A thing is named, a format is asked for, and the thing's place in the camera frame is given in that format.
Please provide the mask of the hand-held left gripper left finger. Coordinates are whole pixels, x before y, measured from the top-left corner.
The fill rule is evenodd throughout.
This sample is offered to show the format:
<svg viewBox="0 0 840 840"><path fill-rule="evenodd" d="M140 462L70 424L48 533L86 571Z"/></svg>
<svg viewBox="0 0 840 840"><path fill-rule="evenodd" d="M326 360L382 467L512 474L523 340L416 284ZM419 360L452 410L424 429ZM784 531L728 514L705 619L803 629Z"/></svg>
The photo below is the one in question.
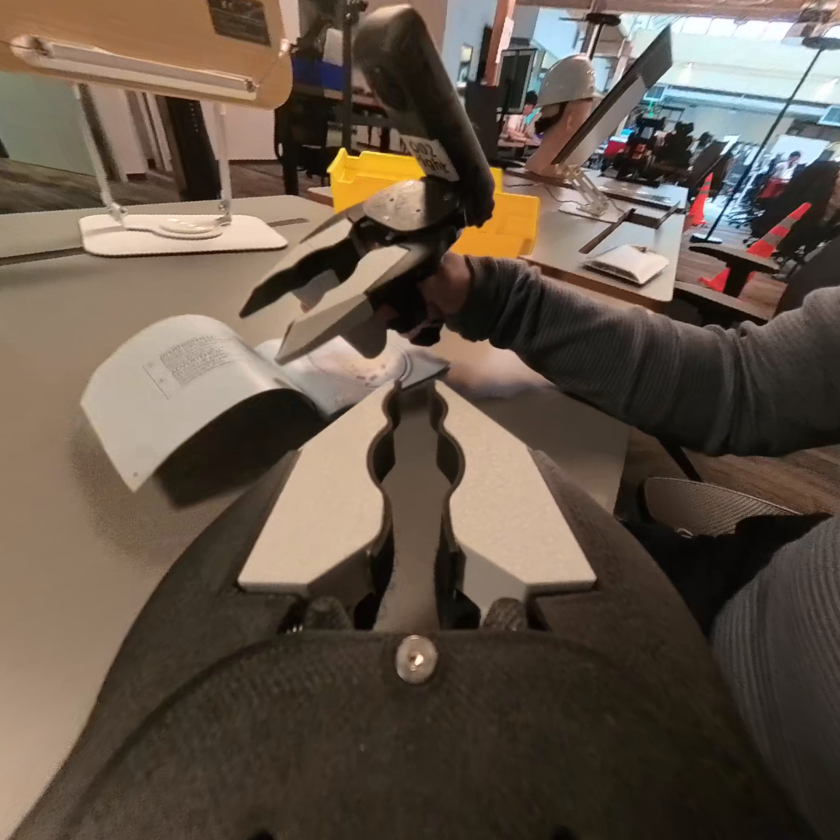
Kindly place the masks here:
<svg viewBox="0 0 840 840"><path fill-rule="evenodd" d="M401 393L398 381L385 383L301 447L239 572L242 590L302 599L375 590L371 558L392 526L382 481Z"/></svg>

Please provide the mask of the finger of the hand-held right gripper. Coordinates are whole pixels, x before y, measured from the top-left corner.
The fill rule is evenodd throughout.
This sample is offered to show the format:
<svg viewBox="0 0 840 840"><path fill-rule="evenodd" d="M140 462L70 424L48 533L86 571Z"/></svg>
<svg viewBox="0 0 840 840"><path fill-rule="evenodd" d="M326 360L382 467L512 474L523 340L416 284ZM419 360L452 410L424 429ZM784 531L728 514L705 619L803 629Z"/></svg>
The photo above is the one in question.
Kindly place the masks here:
<svg viewBox="0 0 840 840"><path fill-rule="evenodd" d="M362 329L356 339L358 351L373 358L385 347L384 324L372 328L381 299L414 283L412 276L430 263L430 247L425 244L393 245L365 255L350 278L324 293L318 303L291 321L276 354L278 364L288 364L342 336L350 341L352 331Z"/></svg>
<svg viewBox="0 0 840 840"><path fill-rule="evenodd" d="M239 317L256 314L325 271L338 281L347 280L361 259L356 232L360 220L357 213L339 213L311 231L250 292Z"/></svg>

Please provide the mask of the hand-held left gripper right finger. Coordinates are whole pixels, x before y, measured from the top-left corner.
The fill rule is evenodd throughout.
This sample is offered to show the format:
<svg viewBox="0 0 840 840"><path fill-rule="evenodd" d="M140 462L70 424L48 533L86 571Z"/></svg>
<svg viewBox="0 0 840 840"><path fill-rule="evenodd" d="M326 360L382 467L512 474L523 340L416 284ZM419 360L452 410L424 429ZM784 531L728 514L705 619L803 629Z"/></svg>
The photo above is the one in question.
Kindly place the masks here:
<svg viewBox="0 0 840 840"><path fill-rule="evenodd" d="M531 449L442 382L430 424L449 484L436 559L442 599L489 611L501 599L590 591L595 571Z"/></svg>

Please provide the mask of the yellow plastic bin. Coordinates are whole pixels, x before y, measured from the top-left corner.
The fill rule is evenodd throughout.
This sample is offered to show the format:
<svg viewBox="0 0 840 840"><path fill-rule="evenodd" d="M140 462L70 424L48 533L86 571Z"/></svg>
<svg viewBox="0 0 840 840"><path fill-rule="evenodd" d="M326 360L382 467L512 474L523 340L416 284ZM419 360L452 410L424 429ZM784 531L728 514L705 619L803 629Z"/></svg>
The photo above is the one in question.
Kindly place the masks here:
<svg viewBox="0 0 840 840"><path fill-rule="evenodd" d="M529 256L539 227L540 200L536 196L505 192L503 170L491 167L495 206L489 221L468 227L454 245L463 256L517 259ZM332 206L340 212L361 203L392 184L424 176L413 157L363 151L354 156L340 149L327 169Z"/></svg>

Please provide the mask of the lego instruction booklet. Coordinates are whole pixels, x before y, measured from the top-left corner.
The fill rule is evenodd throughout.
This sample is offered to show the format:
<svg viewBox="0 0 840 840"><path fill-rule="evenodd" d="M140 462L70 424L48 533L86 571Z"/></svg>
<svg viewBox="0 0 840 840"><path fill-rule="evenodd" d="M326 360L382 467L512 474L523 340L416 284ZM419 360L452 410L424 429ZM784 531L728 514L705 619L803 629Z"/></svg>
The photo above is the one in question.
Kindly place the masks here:
<svg viewBox="0 0 840 840"><path fill-rule="evenodd" d="M284 454L380 386L438 379L450 363L388 332L371 360L343 338L281 363L280 339L252 348L225 323L197 314L156 322L91 374L80 408L123 484L138 491L173 457L215 449L245 470L243 444Z"/></svg>

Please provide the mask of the person's right forearm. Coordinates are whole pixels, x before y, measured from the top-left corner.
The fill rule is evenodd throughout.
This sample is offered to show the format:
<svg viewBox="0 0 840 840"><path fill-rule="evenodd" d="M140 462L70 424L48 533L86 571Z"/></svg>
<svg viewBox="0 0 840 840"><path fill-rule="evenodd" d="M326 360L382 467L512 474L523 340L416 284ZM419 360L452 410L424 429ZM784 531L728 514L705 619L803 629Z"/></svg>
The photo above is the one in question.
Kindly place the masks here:
<svg viewBox="0 0 840 840"><path fill-rule="evenodd" d="M562 392L706 455L788 455L839 443L839 292L764 325L702 328L620 309L515 259L466 259L448 324L515 353Z"/></svg>

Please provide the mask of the person's right hand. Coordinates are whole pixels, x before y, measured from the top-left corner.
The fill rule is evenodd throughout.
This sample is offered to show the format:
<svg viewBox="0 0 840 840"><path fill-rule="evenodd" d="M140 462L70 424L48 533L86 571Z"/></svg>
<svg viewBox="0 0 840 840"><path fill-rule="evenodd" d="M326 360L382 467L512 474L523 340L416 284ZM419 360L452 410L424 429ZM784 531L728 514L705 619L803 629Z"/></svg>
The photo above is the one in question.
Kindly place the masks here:
<svg viewBox="0 0 840 840"><path fill-rule="evenodd" d="M419 288L430 320L447 325L456 323L472 286L472 273L466 257L446 252L436 270Z"/></svg>

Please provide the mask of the grey mesh office chair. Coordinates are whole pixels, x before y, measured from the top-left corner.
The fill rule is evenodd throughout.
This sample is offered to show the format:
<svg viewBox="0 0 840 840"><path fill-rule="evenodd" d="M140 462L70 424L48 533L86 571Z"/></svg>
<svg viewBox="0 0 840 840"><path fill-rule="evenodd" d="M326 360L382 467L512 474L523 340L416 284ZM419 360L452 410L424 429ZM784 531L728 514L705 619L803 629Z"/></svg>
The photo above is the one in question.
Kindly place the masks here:
<svg viewBox="0 0 840 840"><path fill-rule="evenodd" d="M638 491L647 521L693 537L797 539L834 513L800 513L736 490L689 479L646 479Z"/></svg>

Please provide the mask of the tilted monitor on stand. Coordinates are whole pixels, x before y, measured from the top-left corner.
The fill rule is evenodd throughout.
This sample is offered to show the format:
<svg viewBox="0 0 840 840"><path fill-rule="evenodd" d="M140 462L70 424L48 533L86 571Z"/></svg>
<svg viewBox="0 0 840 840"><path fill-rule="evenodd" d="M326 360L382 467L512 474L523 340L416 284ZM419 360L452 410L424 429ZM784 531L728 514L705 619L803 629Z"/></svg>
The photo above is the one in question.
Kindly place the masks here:
<svg viewBox="0 0 840 840"><path fill-rule="evenodd" d="M553 158L561 183L574 193L569 202L561 202L565 212L574 204L585 217L604 218L613 209L610 199L585 173L585 163L672 66L673 39L667 24Z"/></svg>

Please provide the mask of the white pouch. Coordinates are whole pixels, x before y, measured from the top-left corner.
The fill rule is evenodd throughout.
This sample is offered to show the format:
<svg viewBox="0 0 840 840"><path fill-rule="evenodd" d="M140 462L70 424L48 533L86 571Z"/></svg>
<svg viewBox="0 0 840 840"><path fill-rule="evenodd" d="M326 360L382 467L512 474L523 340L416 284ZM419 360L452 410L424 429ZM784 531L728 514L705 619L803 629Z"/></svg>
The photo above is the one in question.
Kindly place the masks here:
<svg viewBox="0 0 840 840"><path fill-rule="evenodd" d="M665 273L670 261L646 246L619 245L587 256L584 265L606 277L643 287Z"/></svg>

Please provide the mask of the wooden book stand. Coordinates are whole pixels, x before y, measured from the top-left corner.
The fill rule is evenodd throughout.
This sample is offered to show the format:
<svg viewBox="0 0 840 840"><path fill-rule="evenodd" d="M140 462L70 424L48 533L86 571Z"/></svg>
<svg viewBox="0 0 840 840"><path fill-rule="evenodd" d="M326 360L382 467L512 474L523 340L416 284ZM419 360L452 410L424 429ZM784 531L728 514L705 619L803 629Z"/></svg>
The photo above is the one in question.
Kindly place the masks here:
<svg viewBox="0 0 840 840"><path fill-rule="evenodd" d="M78 220L85 252L103 258L277 251L287 240L233 211L226 106L276 109L292 90L292 44L278 2L2 2L2 70L211 102L216 213L139 213L114 198L88 117L80 119L103 213Z"/></svg>

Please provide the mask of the small orange traffic cone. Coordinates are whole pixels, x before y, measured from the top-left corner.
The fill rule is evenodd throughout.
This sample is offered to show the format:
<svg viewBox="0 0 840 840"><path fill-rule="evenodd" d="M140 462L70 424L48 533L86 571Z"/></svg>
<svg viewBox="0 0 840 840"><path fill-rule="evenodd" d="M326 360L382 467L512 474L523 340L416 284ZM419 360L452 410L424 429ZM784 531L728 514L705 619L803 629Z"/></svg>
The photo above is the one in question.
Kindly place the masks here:
<svg viewBox="0 0 840 840"><path fill-rule="evenodd" d="M692 198L686 214L686 230L706 226L706 204L709 198L711 183L713 181L712 171L705 174L698 183L698 188Z"/></svg>

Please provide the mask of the black floor pole stand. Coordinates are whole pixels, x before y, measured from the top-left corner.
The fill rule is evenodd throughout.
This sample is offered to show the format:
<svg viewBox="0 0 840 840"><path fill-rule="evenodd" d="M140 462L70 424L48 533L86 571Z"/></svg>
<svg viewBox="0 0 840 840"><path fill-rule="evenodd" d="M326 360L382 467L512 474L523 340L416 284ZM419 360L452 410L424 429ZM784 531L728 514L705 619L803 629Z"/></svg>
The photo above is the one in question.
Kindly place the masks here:
<svg viewBox="0 0 840 840"><path fill-rule="evenodd" d="M708 228L708 231L704 234L691 234L689 237L689 244L690 245L720 245L722 243L722 239L717 238L714 236L717 227L719 226L722 219L725 217L727 211L729 210L730 205L734 201L735 197L741 192L742 188L745 186L746 181L749 179L749 176L752 173L754 166L760 161L761 156L764 152L764 149L767 147L768 142L771 140L775 130L780 125L782 119L785 117L786 113L788 112L789 108L791 107L793 101L797 99L797 95L800 93L801 89L804 87L805 82L807 81L808 77L811 75L812 70L814 69L817 61L821 57L824 52L827 51L838 51L839 50L839 40L837 37L831 37L830 34L834 30L838 30L838 27L831 27L829 28L826 33L824 33L820 37L809 36L803 37L801 45L807 49L810 49L814 52L814 57L810 60L808 66L802 73L801 78L795 84L792 93L789 97L784 101L779 113L774 118L771 126L769 127L767 133L763 137L762 142L760 143L758 149L756 150L755 155L753 156L752 161L747 165L744 171L741 173L736 185L732 188L731 193L729 194L726 202L723 204L719 215L715 219L714 223Z"/></svg>

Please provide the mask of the large orange traffic cone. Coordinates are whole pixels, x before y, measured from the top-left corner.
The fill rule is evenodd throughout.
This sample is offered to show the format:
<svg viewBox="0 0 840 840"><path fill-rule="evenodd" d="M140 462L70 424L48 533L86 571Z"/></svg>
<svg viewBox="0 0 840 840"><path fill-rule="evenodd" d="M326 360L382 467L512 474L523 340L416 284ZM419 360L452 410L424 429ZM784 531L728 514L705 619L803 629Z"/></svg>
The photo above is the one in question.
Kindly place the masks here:
<svg viewBox="0 0 840 840"><path fill-rule="evenodd" d="M736 298L740 296L753 274L773 274L777 268L774 256L777 254L779 244L811 209L811 206L810 203L798 206L746 249L724 245L690 246L689 250L710 256L724 265L724 268L713 278L702 277L699 282L713 291Z"/></svg>

